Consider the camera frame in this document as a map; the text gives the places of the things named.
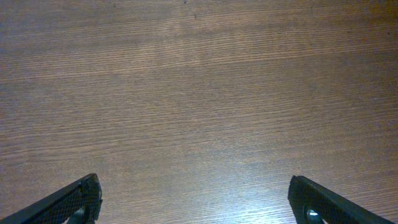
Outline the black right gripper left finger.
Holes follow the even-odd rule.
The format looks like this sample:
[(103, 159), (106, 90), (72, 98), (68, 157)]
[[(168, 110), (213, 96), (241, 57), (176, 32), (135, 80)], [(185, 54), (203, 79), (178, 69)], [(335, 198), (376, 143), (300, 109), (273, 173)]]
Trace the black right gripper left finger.
[(51, 195), (1, 220), (2, 224), (95, 223), (102, 190), (98, 176), (88, 174)]

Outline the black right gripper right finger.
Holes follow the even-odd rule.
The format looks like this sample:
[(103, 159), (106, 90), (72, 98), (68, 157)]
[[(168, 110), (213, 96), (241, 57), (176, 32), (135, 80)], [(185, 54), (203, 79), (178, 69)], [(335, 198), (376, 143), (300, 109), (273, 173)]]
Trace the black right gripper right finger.
[(394, 224), (302, 175), (291, 178), (288, 200), (298, 224)]

